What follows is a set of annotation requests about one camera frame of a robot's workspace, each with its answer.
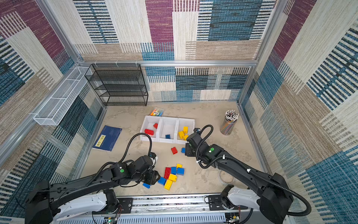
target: concrete-textured floor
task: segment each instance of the concrete-textured floor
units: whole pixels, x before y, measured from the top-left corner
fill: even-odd
[[[235,102],[220,101],[215,103],[151,104],[146,107],[108,107],[100,130],[102,130],[104,125],[122,128],[123,130],[111,152],[97,149],[91,150],[81,177],[96,173],[105,162],[119,161],[123,156],[128,141],[134,134],[140,132],[144,116],[149,115],[155,106],[165,110],[163,116],[195,119],[195,125],[198,128],[202,128],[207,124],[213,125],[214,132],[207,139],[209,145],[217,144],[237,159],[251,167],[261,170],[241,117],[235,124],[230,135],[226,136],[221,134],[219,128],[223,122],[225,111],[231,109],[238,110]],[[203,136],[209,132],[208,129],[209,128],[204,131]],[[174,146],[178,149],[178,153],[175,155],[173,155],[170,150]],[[135,196],[221,192],[226,185],[220,183],[218,179],[218,169],[213,167],[209,167],[205,170],[201,169],[195,162],[194,157],[186,157],[180,152],[180,149],[184,146],[184,144],[161,142],[153,142],[152,145],[152,152],[155,152],[159,157],[155,165],[155,170],[157,170],[161,176],[164,176],[165,167],[176,166],[177,163],[180,163],[183,165],[183,168],[185,168],[184,176],[178,175],[177,182],[173,183],[170,191],[164,189],[164,187],[158,183],[151,186],[150,189],[145,188],[141,183],[129,188],[116,187],[114,188],[116,195]],[[148,147],[149,142],[142,142],[139,137],[137,137],[133,140],[125,160],[136,160],[138,157],[146,155]],[[244,184],[236,179],[234,185],[240,188],[246,188]]]

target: white storage box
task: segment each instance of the white storage box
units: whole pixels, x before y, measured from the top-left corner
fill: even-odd
[[[141,133],[144,133],[145,129],[149,129],[149,130],[154,131],[154,135],[150,136],[151,139],[152,139],[152,142],[158,142],[159,141],[158,130],[153,126],[155,123],[157,123],[158,128],[159,128],[159,120],[160,120],[160,117],[157,117],[157,116],[145,116],[143,124],[142,124],[142,128],[140,129]],[[140,135],[140,140],[149,141],[148,137],[146,137],[144,135]]]
[[[162,117],[160,121],[159,128],[159,141],[160,142],[169,142],[175,143],[175,136],[177,132],[175,130],[178,129],[178,118],[169,118],[169,117]]]
[[[184,139],[180,139],[178,132],[183,131],[184,127],[188,127],[188,133],[187,135],[191,135],[194,133],[195,128],[195,120],[194,119],[187,119],[187,118],[178,118],[178,131],[176,133],[176,139],[179,144],[185,144],[187,141]]]
[[[153,127],[155,123],[158,124],[158,129]],[[154,135],[151,136],[152,142],[185,144],[187,141],[180,139],[178,136],[178,131],[182,131],[184,126],[188,127],[188,135],[191,135],[193,133],[193,129],[195,128],[195,120],[147,115],[144,118],[140,132],[145,133],[145,129],[153,130]],[[165,138],[165,135],[167,134],[170,135],[170,139]],[[149,141],[149,139],[144,135],[140,136],[140,140]]]

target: toy building block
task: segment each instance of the toy building block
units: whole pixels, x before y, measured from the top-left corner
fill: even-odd
[[[146,188],[150,188],[150,185],[149,184],[146,184],[146,183],[143,183],[143,186],[145,186]]]
[[[184,175],[184,168],[178,168],[177,169],[177,171],[176,171],[176,173],[178,174],[178,175]]]
[[[160,179],[158,180],[158,183],[163,185],[163,186],[165,185],[165,182],[166,182],[166,179],[163,178],[163,177],[160,177]]]
[[[144,132],[148,135],[154,135],[154,131],[153,130],[149,130],[149,129],[145,129]]]
[[[183,132],[183,131],[178,132],[178,134],[179,134],[180,139],[183,139],[183,138],[184,138],[184,132]]]
[[[165,179],[168,179],[170,173],[171,173],[171,168],[170,168],[170,167],[166,167],[166,168],[165,168],[164,178],[165,178]]]
[[[170,190],[171,184],[173,183],[173,181],[171,180],[166,180],[166,183],[164,185],[164,188],[167,190]]]
[[[174,154],[178,153],[178,150],[176,149],[176,147],[173,147],[173,148],[171,148],[171,152],[174,155]]]
[[[174,175],[174,174],[170,174],[170,175],[169,175],[168,180],[171,180],[171,181],[173,181],[173,182],[176,182],[176,179],[177,179],[176,175]]]
[[[171,170],[170,170],[170,173],[171,174],[176,174],[176,166],[173,166],[172,168],[171,168]]]

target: striped fabric wall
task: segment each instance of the striped fabric wall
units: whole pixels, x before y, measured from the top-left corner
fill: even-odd
[[[74,62],[34,0],[0,5],[1,145]],[[86,85],[58,126],[31,129],[0,167],[0,223],[23,221],[15,197],[24,205],[39,181],[72,179],[101,111]]]
[[[270,172],[312,205],[296,223],[358,220],[357,19],[356,0],[289,0],[242,103]]]
[[[250,67],[142,67],[149,102],[238,100]]]
[[[49,0],[85,61],[252,60],[276,0]]]
[[[58,126],[35,125],[0,167],[0,215],[24,218],[15,198],[24,205],[38,182],[72,179],[102,109],[86,84]]]
[[[34,0],[0,0],[0,145],[73,65]]]

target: black metal rack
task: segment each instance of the black metal rack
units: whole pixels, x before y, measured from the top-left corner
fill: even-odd
[[[86,79],[106,106],[146,106],[148,91],[138,64],[92,64]]]

